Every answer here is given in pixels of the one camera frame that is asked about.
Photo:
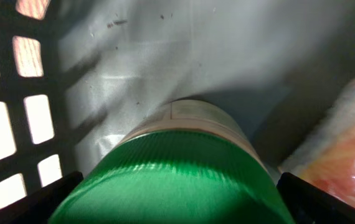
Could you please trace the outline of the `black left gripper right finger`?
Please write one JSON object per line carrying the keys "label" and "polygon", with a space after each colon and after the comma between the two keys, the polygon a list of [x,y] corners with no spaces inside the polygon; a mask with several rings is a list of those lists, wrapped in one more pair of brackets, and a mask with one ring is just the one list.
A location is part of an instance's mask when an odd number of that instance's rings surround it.
{"label": "black left gripper right finger", "polygon": [[299,224],[355,224],[355,208],[285,172],[277,189]]}

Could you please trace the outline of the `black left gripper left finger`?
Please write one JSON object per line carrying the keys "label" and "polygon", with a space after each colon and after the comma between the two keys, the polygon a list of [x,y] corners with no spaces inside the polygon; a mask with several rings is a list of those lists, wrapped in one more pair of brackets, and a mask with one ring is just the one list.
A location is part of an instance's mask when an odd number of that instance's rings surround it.
{"label": "black left gripper left finger", "polygon": [[83,174],[74,171],[0,209],[0,223],[46,223],[55,209],[83,180]]}

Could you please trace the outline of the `orange snack packet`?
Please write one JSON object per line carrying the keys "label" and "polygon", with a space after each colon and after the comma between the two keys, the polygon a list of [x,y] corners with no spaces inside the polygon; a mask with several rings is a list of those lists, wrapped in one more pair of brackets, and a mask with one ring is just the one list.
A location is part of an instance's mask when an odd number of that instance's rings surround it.
{"label": "orange snack packet", "polygon": [[355,79],[280,170],[355,208]]}

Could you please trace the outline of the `green lid white jar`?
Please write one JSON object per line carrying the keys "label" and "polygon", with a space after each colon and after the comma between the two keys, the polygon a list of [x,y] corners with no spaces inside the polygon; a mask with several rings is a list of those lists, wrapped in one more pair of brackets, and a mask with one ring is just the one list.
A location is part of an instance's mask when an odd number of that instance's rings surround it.
{"label": "green lid white jar", "polygon": [[58,206],[50,223],[293,223],[238,124],[199,100],[162,106]]}

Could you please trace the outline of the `grey plastic mesh basket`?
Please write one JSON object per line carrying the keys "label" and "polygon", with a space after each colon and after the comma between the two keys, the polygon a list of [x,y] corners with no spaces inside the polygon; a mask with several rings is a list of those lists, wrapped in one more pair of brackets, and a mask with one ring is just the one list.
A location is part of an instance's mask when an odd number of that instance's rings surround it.
{"label": "grey plastic mesh basket", "polygon": [[0,102],[16,151],[0,181],[53,154],[87,174],[174,100],[230,114],[278,166],[355,78],[355,1],[51,1],[43,19],[0,1]]}

